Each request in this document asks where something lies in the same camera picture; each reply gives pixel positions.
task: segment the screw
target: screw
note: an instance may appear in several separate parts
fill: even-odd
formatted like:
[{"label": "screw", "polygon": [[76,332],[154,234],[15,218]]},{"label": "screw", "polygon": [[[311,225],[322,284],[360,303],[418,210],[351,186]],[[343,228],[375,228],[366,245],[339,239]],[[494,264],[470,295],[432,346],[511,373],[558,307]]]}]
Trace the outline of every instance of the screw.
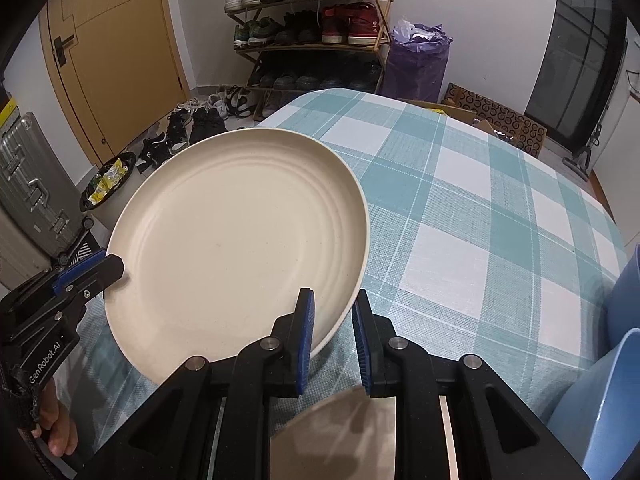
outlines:
[{"label": "screw", "polygon": [[192,372],[197,372],[205,365],[205,363],[206,363],[206,360],[204,359],[204,357],[200,355],[194,355],[193,357],[189,357],[187,359],[185,366],[187,367],[188,370],[191,370]]},{"label": "screw", "polygon": [[472,370],[477,370],[482,366],[482,359],[475,354],[465,355],[462,362],[466,367],[471,368]]},{"label": "screw", "polygon": [[265,337],[262,341],[260,341],[260,347],[263,350],[275,350],[278,346],[280,346],[280,340],[277,337]]},{"label": "screw", "polygon": [[409,346],[409,342],[404,337],[392,337],[389,340],[389,346],[394,350],[404,350]]}]

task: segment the beige plate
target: beige plate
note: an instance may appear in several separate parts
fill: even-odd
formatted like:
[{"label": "beige plate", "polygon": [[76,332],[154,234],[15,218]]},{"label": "beige plate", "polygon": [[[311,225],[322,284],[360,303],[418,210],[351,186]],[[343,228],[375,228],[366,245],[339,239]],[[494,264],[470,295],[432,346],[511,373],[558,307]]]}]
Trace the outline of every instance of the beige plate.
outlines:
[{"label": "beige plate", "polygon": [[185,359],[238,354],[316,295],[315,355],[360,288],[369,254],[362,188],[334,152],[270,128],[218,135],[174,156],[135,193],[109,253],[105,292],[123,354],[162,383]]},{"label": "beige plate", "polygon": [[[453,432],[440,397],[449,475],[458,480]],[[352,388],[300,413],[271,439],[271,480],[393,480],[396,399]]]}]

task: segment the table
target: table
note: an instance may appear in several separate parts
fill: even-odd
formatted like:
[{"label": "table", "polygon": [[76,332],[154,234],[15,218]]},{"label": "table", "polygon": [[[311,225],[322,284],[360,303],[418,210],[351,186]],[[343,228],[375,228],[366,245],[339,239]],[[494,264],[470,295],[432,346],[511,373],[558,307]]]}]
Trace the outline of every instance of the table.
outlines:
[{"label": "table", "polygon": [[[607,351],[602,301],[624,247],[602,206],[564,176],[432,110],[346,89],[300,96],[261,126],[319,139],[358,177],[371,222],[362,286],[399,335],[434,355],[478,354],[543,420]],[[95,448],[154,386],[120,353],[100,298],[79,331],[82,349],[58,382],[78,385],[61,397],[73,399],[81,446]],[[347,317],[312,360],[305,395],[274,402],[274,429],[359,383]]]}]

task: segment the tablecloth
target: tablecloth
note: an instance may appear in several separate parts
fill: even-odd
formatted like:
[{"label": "tablecloth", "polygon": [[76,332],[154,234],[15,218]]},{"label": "tablecloth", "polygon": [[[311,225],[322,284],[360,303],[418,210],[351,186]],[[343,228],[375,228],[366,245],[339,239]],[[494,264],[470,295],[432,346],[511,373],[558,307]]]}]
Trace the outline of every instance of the tablecloth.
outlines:
[{"label": "tablecloth", "polygon": [[[542,162],[432,110],[346,89],[305,94],[260,126],[319,139],[369,206],[362,287],[376,314],[434,355],[478,354],[543,420],[607,351],[604,295],[626,263],[602,206]],[[100,446],[153,391],[118,349],[101,298],[57,377],[81,446]],[[350,317],[312,360],[275,429],[360,383]]]}]

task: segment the finger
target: finger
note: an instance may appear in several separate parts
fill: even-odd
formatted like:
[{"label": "finger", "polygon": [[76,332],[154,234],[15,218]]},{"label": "finger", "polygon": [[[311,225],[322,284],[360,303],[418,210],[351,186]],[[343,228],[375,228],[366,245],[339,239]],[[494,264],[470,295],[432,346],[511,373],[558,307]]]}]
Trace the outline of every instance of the finger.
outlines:
[{"label": "finger", "polygon": [[66,406],[60,403],[58,420],[51,427],[49,435],[49,450],[55,456],[62,456],[69,441],[70,419]]},{"label": "finger", "polygon": [[66,443],[65,455],[72,454],[78,446],[78,428],[72,418],[69,419],[69,440]]},{"label": "finger", "polygon": [[58,420],[58,414],[56,383],[51,379],[40,392],[40,425],[45,430],[50,430],[53,423]]}]

